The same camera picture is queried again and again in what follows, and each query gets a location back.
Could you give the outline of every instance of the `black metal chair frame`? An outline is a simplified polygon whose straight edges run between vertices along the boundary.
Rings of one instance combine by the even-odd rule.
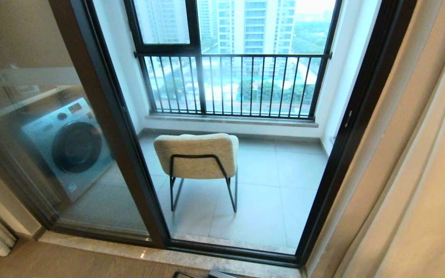
[[[213,154],[203,154],[203,155],[184,155],[184,154],[173,154],[170,159],[170,167],[169,167],[169,184],[171,188],[171,211],[175,211],[176,205],[178,204],[178,199],[180,197],[180,192],[182,191],[183,181],[185,180],[182,178],[182,181],[180,181],[180,187],[178,188],[178,192],[176,193],[176,198],[173,202],[173,187],[175,186],[175,180],[176,177],[173,176],[173,169],[175,166],[175,157],[180,158],[209,158],[212,157],[216,160],[217,164],[219,165],[219,169],[221,169],[222,174],[224,175],[224,179],[226,180],[226,184],[228,185],[228,192],[229,197],[231,199],[231,204],[233,205],[233,211],[236,212],[236,205],[238,200],[238,168],[236,169],[236,177],[235,177],[235,187],[234,187],[234,200],[233,200],[233,194],[231,194],[231,178],[228,178],[228,175],[226,174],[226,171],[224,170],[223,164],[219,160],[219,157],[217,155]]]

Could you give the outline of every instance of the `window sill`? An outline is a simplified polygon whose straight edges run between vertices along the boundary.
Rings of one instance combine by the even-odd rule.
[[[165,121],[189,121],[205,123],[225,123],[225,124],[244,124],[244,125],[279,125],[286,127],[318,128],[318,124],[310,120],[294,119],[266,119],[249,118],[234,116],[214,116],[214,115],[173,115],[173,114],[150,114],[145,116],[147,120],[165,120]]]

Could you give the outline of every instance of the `wooden floor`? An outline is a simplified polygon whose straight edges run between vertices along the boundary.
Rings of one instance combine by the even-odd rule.
[[[20,239],[7,257],[0,257],[0,278],[171,278],[175,271],[196,278],[209,273],[27,239]]]

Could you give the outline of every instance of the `balcony floor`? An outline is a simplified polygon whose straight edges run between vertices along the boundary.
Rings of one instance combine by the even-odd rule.
[[[172,213],[168,176],[153,147],[158,135],[142,135],[140,142],[175,239],[294,254],[327,162],[319,143],[240,138],[237,213],[224,179],[185,180]],[[62,218],[146,231],[120,175],[111,166]]]

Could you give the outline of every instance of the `washing machine door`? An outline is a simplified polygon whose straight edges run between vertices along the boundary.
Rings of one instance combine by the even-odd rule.
[[[81,173],[99,158],[102,138],[90,123],[71,122],[63,126],[53,142],[53,160],[65,172]]]

